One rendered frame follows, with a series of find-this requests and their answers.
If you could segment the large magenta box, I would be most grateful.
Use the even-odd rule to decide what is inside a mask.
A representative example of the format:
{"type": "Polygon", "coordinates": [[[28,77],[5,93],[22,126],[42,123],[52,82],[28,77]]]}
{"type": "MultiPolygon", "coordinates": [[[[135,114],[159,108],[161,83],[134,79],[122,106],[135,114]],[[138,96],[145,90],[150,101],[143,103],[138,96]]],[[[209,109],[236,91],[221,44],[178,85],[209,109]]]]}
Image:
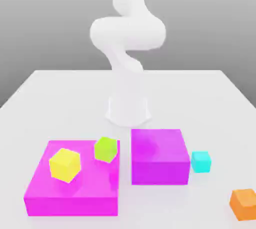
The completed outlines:
{"type": "Polygon", "coordinates": [[[94,158],[94,140],[50,140],[24,194],[29,216],[117,216],[120,154],[94,158]],[[66,183],[53,178],[49,160],[61,148],[80,154],[81,170],[66,183]]]}

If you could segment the small cyan cube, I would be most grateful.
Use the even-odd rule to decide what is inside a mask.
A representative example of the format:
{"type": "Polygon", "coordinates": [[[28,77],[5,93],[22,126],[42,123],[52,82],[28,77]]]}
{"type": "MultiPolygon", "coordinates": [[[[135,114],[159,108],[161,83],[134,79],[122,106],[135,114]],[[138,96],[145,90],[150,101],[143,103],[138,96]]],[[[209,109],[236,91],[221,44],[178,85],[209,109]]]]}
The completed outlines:
{"type": "Polygon", "coordinates": [[[207,151],[193,151],[191,154],[191,166],[195,173],[209,173],[212,159],[207,151]]]}

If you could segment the large purple box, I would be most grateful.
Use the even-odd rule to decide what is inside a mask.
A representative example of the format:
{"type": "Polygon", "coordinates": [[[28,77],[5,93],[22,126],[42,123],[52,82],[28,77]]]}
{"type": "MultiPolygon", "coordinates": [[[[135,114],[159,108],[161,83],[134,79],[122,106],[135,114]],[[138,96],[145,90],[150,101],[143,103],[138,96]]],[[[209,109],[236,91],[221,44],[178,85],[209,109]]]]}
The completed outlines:
{"type": "Polygon", "coordinates": [[[190,164],[180,129],[131,130],[133,185],[187,185],[190,164]]]}

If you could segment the small lime green cube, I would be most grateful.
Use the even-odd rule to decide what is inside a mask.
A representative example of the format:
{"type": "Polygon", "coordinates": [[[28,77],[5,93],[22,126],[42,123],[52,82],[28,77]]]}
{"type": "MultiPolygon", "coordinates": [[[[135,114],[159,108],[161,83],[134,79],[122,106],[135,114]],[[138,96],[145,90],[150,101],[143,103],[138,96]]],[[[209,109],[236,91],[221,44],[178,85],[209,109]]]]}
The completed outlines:
{"type": "Polygon", "coordinates": [[[118,153],[118,143],[116,139],[101,137],[94,144],[94,158],[98,161],[111,163],[118,153]]]}

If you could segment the small orange cube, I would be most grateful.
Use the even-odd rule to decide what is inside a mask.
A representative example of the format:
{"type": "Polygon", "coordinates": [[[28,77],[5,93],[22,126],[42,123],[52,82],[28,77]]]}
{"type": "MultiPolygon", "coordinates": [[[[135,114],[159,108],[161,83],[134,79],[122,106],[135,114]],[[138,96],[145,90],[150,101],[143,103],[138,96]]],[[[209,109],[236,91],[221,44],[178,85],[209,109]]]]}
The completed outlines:
{"type": "Polygon", "coordinates": [[[256,192],[253,189],[233,190],[229,205],[239,221],[256,220],[256,192]]]}

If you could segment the small yellow cube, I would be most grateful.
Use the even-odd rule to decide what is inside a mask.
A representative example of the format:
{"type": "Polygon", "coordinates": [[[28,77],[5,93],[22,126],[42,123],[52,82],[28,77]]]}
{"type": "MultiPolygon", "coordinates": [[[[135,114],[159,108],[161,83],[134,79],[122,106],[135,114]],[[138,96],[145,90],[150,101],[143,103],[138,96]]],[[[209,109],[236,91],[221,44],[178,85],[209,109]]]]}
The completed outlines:
{"type": "Polygon", "coordinates": [[[81,157],[78,152],[61,148],[49,159],[52,178],[69,184],[81,171],[81,157]]]}

